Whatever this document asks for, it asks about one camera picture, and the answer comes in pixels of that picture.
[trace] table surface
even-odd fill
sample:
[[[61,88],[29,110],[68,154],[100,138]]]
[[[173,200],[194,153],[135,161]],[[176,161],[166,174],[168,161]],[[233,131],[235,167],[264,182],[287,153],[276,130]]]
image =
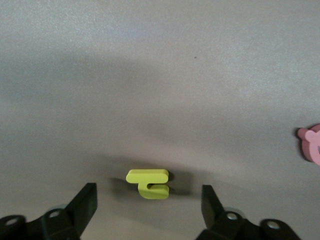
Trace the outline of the table surface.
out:
[[[254,224],[319,238],[320,1],[0,0],[1,216],[29,221],[88,182],[83,240],[193,240],[201,185]],[[166,200],[130,169],[174,175]]]

